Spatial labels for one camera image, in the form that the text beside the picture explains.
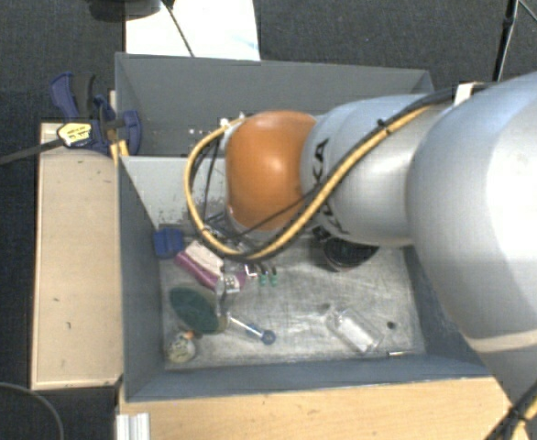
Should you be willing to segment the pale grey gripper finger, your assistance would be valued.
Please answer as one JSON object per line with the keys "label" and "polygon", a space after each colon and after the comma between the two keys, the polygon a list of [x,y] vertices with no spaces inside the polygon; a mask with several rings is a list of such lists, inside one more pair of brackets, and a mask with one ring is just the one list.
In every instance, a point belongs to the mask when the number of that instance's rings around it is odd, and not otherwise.
{"label": "pale grey gripper finger", "polygon": [[215,313],[218,318],[218,329],[225,330],[230,318],[230,310],[241,292],[240,280],[235,274],[223,274],[216,282]]}

